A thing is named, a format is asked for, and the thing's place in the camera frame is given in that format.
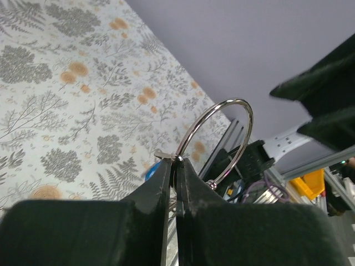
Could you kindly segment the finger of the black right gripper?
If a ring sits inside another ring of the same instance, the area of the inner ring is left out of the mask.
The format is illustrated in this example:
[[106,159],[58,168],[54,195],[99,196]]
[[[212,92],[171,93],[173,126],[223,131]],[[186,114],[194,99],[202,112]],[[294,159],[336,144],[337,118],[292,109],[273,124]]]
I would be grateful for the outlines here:
[[354,146],[354,36],[314,66],[277,85],[270,96],[300,102],[311,121],[297,133],[335,151]]

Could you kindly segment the blue tagged key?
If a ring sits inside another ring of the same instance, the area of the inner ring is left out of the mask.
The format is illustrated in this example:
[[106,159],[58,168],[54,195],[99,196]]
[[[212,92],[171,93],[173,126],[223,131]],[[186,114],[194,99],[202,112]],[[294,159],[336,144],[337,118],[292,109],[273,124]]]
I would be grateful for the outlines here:
[[144,174],[144,181],[149,180],[160,166],[160,161],[152,165]]

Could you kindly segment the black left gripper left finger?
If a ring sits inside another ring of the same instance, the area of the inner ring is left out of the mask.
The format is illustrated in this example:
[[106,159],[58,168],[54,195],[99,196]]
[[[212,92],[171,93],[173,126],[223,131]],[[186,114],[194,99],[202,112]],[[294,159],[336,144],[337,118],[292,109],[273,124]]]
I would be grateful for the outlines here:
[[165,265],[172,169],[162,160],[120,201],[16,203],[1,220],[1,264]]

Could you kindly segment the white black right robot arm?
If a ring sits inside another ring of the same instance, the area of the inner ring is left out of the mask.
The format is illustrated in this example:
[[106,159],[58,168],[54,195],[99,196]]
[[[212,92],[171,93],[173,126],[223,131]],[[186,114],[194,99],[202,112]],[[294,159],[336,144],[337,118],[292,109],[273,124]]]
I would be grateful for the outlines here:
[[311,120],[268,140],[246,147],[237,165],[218,182],[223,196],[233,182],[249,185],[287,153],[316,141],[341,152],[354,146],[354,36],[350,36],[314,66],[278,84],[270,96],[298,101]]

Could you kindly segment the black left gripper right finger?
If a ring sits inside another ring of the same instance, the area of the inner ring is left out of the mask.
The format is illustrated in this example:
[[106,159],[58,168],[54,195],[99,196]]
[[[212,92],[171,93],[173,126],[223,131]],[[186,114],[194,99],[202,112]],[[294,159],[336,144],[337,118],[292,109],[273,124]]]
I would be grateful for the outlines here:
[[346,265],[334,230],[318,207],[296,203],[232,204],[176,164],[180,265]]

